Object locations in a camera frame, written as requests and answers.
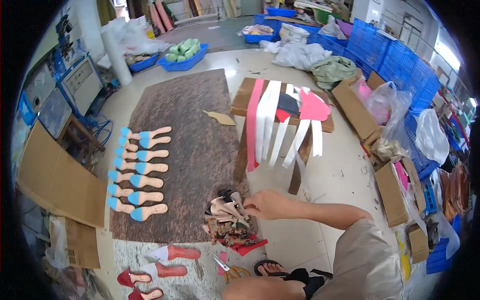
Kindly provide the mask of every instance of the scissors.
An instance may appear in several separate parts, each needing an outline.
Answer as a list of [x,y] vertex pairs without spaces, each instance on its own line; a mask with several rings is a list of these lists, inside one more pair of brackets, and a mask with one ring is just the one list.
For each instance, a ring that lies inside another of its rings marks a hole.
[[213,258],[216,263],[225,271],[225,283],[228,284],[230,279],[240,278],[240,273],[244,273],[247,277],[250,276],[247,270],[239,267],[230,267],[228,264],[224,263],[215,253],[213,253]]

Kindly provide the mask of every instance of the rolled material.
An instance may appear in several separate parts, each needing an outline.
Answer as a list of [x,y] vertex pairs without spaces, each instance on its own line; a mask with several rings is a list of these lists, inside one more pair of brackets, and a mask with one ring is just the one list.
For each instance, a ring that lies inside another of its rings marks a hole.
[[125,86],[132,82],[132,74],[128,69],[127,63],[123,58],[123,53],[120,52],[120,47],[115,38],[115,31],[111,26],[106,26],[101,33],[103,45],[105,51],[108,54],[108,58],[112,62],[113,71],[115,72],[120,83]]

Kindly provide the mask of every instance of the wooden stool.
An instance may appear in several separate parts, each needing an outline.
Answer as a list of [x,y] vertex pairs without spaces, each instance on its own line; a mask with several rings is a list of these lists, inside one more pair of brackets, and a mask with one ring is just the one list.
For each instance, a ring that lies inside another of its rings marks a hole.
[[[70,125],[75,127],[80,131],[83,137],[85,137],[85,140],[81,140],[80,137],[78,137],[77,133],[75,133],[71,128]],[[78,144],[81,147],[79,155],[75,157],[75,159],[81,164],[82,159],[86,155],[86,162],[84,164],[85,169],[92,171],[92,155],[93,151],[95,149],[98,149],[101,152],[105,151],[105,147],[102,146],[102,144],[83,126],[83,124],[80,123],[80,121],[73,115],[71,114],[70,117],[67,120],[67,123],[65,123],[65,126],[63,127],[62,131],[60,132],[60,135],[57,139],[57,143],[61,145],[63,138],[65,137],[65,134],[69,135],[72,140]]]
[[[268,86],[269,80],[265,80],[264,87],[262,90],[262,95],[265,92]],[[230,112],[235,116],[247,116],[247,107],[250,101],[250,96],[252,94],[253,87],[255,85],[255,78],[245,78],[233,99],[232,106],[230,107]],[[287,88],[287,83],[282,83],[282,87],[280,89],[281,92],[285,92]],[[328,95],[324,92],[320,91],[313,91],[317,94],[320,98],[322,98],[326,104],[329,104]],[[300,123],[298,116],[292,116],[289,121],[289,125],[298,126]],[[245,176],[245,169],[247,168],[247,131],[246,131],[247,122],[243,125],[243,131],[240,139],[240,148],[237,156],[237,164],[235,166],[235,174],[234,179],[235,181],[240,181]],[[322,130],[327,133],[331,133],[334,130],[334,124],[332,115],[329,115],[327,120],[322,122]],[[303,139],[300,148],[299,148],[299,155],[305,165],[307,165],[308,157],[310,156],[310,151],[312,149],[312,127],[310,126],[307,130],[307,134]],[[288,192],[290,194],[296,195],[299,191],[301,184],[300,178],[300,169],[298,166],[297,161],[295,161],[295,167],[293,169],[292,180],[290,181],[290,187],[288,188]]]

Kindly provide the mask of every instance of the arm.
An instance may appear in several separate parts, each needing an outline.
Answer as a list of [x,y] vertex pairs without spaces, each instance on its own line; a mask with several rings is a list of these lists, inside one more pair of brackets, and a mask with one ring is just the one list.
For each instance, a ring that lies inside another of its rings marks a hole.
[[262,219],[309,219],[342,230],[360,219],[373,221],[370,213],[356,206],[291,200],[273,190],[261,190],[243,205],[249,215]]

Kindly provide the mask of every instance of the hand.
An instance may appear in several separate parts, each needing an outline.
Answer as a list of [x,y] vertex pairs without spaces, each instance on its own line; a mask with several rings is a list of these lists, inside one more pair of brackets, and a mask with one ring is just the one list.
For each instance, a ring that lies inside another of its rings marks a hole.
[[276,220],[293,217],[292,209],[296,200],[275,192],[274,190],[261,190],[250,198],[245,199],[243,207],[247,214],[260,219]]

